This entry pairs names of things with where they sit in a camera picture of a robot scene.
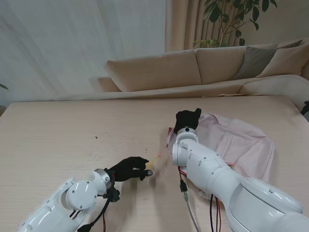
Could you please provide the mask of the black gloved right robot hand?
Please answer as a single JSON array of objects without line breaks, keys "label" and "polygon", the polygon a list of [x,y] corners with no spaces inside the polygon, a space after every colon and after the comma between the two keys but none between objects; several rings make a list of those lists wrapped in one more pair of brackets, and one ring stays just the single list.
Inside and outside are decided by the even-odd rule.
[{"label": "black gloved right robot hand", "polygon": [[202,111],[200,108],[197,108],[195,111],[179,111],[176,114],[176,124],[173,132],[177,134],[179,130],[184,128],[190,128],[195,130],[198,127],[201,112]]}]

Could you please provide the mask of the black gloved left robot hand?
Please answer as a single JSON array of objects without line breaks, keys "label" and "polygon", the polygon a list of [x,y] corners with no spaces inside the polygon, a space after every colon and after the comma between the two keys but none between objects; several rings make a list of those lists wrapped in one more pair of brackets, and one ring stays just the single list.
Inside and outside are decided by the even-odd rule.
[{"label": "black gloved left robot hand", "polygon": [[107,173],[115,182],[124,182],[132,178],[139,178],[142,181],[145,177],[153,175],[153,171],[146,169],[148,162],[142,157],[128,157],[108,169]]}]

